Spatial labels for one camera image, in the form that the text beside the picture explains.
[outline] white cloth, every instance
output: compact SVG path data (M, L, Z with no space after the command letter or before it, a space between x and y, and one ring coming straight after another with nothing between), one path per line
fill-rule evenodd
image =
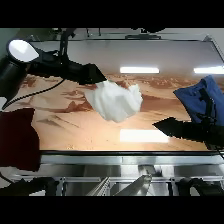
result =
M128 89L108 80L96 85L95 90L85 92L85 97L105 120L121 122L140 111L143 99L138 84Z

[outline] maroon towel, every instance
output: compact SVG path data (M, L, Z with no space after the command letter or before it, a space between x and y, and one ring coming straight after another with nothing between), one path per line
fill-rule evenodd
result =
M31 126L34 109L0 112L0 167L37 171L40 167L39 137Z

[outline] white circular light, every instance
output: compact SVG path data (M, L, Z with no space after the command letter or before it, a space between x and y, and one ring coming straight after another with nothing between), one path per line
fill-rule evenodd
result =
M30 62L39 57L36 50L24 40L12 40L8 50L15 59L22 62Z

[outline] blue cloth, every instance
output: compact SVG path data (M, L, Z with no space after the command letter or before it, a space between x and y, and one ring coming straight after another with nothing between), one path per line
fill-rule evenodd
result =
M216 104L216 125L224 126L224 95L211 75L201 79L194 86L175 90L174 94L186 108L191 121L200 123L201 119L197 117L196 113L205 114L206 111L206 102L204 100L200 101L201 94L199 90L201 88L206 90ZM214 107L212 108L211 116L215 117Z

